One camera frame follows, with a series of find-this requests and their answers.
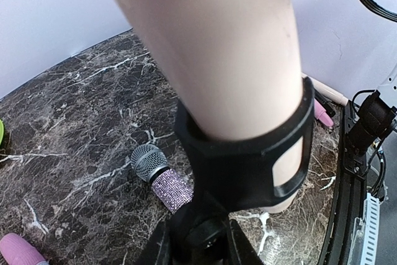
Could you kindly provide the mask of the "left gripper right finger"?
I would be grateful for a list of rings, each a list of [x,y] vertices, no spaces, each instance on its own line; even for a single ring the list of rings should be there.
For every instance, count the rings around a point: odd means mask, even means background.
[[[263,265],[236,220],[229,221],[229,264]]]

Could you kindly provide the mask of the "pink microphone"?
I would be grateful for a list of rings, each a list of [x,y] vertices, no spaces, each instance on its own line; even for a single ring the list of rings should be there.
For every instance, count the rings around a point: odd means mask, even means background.
[[[1,238],[1,255],[8,264],[48,264],[34,246],[15,233]]]
[[[326,113],[326,109],[315,99],[314,100],[314,117],[326,127],[333,127],[334,122]]]

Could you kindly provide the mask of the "pink microphone front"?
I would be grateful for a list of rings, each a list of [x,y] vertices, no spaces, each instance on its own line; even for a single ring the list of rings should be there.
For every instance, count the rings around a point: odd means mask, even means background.
[[[34,246],[15,233],[1,238],[1,255],[8,264],[48,264]]]

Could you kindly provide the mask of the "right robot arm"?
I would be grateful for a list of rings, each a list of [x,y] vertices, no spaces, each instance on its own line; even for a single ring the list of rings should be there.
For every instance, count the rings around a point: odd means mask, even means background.
[[[376,89],[356,93],[360,94],[368,96],[356,111],[359,119],[347,134],[347,144],[356,155],[362,156],[376,138],[385,139],[395,127],[396,69]]]

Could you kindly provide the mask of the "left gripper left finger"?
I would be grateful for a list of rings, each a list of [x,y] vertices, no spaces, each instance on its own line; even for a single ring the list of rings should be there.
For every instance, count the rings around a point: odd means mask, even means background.
[[[169,222],[159,222],[141,252],[141,264],[172,264]]]

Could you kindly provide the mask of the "purple glitter microphone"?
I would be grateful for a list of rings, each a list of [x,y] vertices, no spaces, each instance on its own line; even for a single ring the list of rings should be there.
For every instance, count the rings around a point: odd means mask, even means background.
[[[172,214],[191,202],[193,188],[168,166],[165,154],[157,146],[144,144],[136,147],[130,160],[135,175],[150,185]]]

